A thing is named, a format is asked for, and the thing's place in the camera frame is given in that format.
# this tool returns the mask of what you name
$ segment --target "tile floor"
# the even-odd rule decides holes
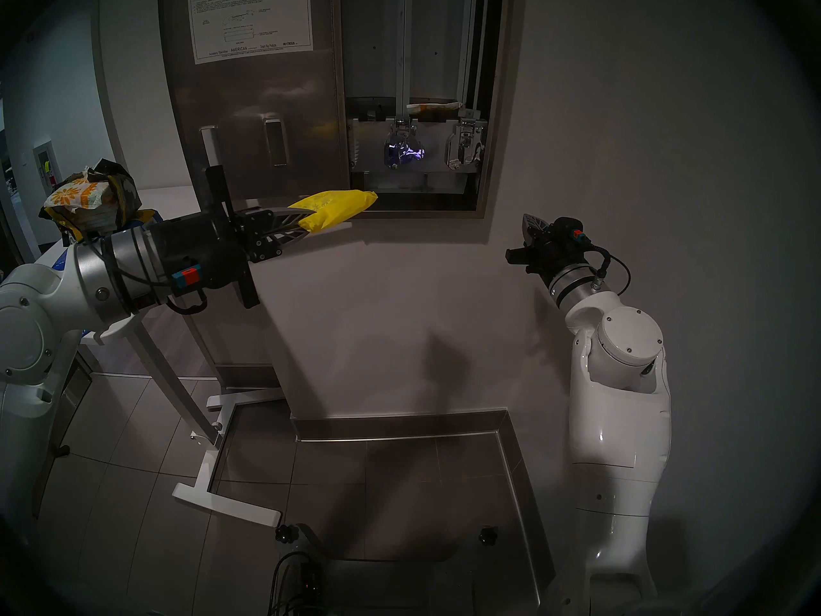
[[[183,383],[202,408],[219,390]],[[238,410],[217,492],[283,511],[344,558],[445,559],[496,525],[504,564],[482,580],[477,613],[535,613],[496,434],[297,442],[289,415],[285,402]],[[38,520],[53,577],[167,616],[265,614],[273,530],[172,497],[203,453],[153,380],[95,375],[64,443]]]

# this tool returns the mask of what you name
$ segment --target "white wall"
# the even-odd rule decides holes
[[[25,213],[39,244],[59,231],[37,218],[46,193],[32,148],[52,141],[60,174],[113,160],[91,54],[94,0],[55,0],[3,66],[6,140]]]
[[[630,264],[624,298],[669,352],[651,568],[662,590],[706,587],[786,528],[818,480],[818,107],[751,0],[520,4],[486,219],[315,236],[252,267],[264,308],[227,289],[195,319],[217,362],[270,356],[297,416],[508,407],[561,565],[571,336],[504,251],[524,212],[581,218]]]
[[[100,0],[100,12],[106,90],[129,174],[138,190],[190,186],[165,81],[157,0]]]

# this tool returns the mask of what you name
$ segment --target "instruction label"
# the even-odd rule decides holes
[[[310,0],[188,0],[194,63],[314,49]]]

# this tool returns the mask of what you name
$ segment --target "yellow bag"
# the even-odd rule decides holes
[[[338,190],[320,191],[291,205],[295,210],[314,210],[314,214],[300,221],[300,227],[316,233],[342,223],[351,216],[364,212],[376,201],[373,191]]]

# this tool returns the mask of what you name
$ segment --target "white metal stand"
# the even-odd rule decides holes
[[[165,355],[154,344],[154,340],[151,339],[143,323],[136,323],[126,333],[126,337],[148,373],[157,382],[160,390],[163,391],[163,394],[180,414],[180,417],[191,428],[191,438],[206,447],[205,456],[199,466],[199,474],[194,486],[178,483],[174,488],[173,496],[211,512],[227,514],[230,517],[259,523],[263,526],[276,527],[283,515],[278,510],[262,508],[236,499],[221,497],[210,492],[210,488],[214,481],[219,455],[225,445],[225,437],[236,407],[244,404],[283,399],[283,390],[258,389],[229,395],[212,395],[208,398],[207,408],[210,411],[219,410],[219,417],[217,417],[217,421],[210,424],[208,418],[196,405],[194,399],[188,394],[188,391],[168,364]]]

